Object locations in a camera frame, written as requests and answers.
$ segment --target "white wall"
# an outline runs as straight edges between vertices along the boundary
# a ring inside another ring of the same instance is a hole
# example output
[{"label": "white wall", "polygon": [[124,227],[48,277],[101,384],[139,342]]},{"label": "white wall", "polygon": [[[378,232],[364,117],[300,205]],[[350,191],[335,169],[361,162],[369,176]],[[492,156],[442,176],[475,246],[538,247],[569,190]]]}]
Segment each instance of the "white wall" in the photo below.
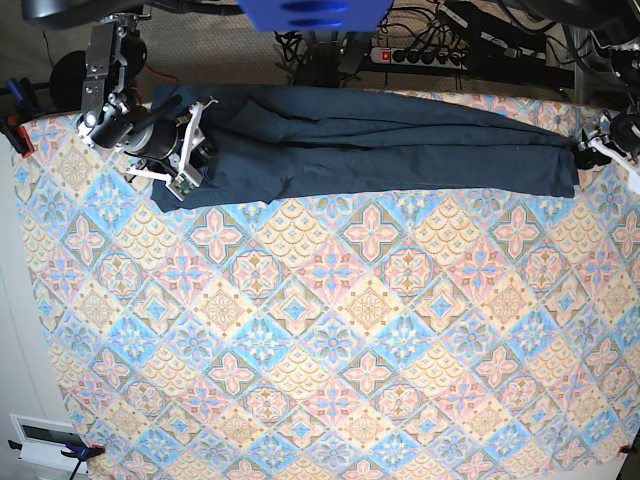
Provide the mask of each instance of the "white wall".
[{"label": "white wall", "polygon": [[9,142],[0,136],[0,480],[69,478],[31,467],[7,440],[18,441],[9,413],[69,423],[44,342],[22,247]]}]

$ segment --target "patterned tablecloth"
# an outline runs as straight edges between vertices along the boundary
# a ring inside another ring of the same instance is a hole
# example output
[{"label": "patterned tablecloth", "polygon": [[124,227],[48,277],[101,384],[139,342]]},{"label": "patterned tablecloth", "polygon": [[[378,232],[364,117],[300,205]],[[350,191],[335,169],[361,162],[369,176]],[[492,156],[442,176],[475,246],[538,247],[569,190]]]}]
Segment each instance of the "patterned tablecloth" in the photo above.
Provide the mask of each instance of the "patterned tablecloth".
[{"label": "patterned tablecloth", "polygon": [[[404,92],[563,134],[591,109]],[[640,427],[640,209],[490,189],[164,215],[71,118],[14,157],[44,336],[92,478],[510,479]]]}]

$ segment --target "tiled pattern fabric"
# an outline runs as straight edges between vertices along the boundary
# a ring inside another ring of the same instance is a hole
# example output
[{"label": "tiled pattern fabric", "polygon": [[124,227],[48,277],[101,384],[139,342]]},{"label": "tiled pattern fabric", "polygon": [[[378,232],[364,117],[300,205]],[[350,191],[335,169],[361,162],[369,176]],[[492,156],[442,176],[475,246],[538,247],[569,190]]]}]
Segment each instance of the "tiled pattern fabric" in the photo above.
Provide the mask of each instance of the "tiled pattern fabric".
[{"label": "tiled pattern fabric", "polygon": [[[598,112],[404,92],[574,134]],[[73,120],[14,158],[27,263],[92,478],[490,479],[640,427],[640,206],[491,189],[161,214]]]}]

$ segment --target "blue plastic part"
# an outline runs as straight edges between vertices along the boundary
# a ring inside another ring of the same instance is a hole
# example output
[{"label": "blue plastic part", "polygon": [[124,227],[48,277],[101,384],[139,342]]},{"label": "blue plastic part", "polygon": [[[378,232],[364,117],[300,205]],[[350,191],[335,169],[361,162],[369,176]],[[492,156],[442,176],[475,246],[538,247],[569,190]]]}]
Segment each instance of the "blue plastic part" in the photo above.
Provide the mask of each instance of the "blue plastic part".
[{"label": "blue plastic part", "polygon": [[372,32],[393,0],[238,0],[260,32]]}]

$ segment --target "power strip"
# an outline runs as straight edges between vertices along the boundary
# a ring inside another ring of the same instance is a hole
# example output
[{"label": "power strip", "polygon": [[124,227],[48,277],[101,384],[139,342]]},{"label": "power strip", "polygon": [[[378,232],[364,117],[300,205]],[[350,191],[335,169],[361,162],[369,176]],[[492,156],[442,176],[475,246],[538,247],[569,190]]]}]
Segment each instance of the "power strip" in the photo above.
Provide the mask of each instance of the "power strip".
[{"label": "power strip", "polygon": [[407,50],[405,48],[373,47],[371,61],[382,65],[411,65],[414,67],[440,67],[466,70],[459,56],[446,58],[447,54]]}]

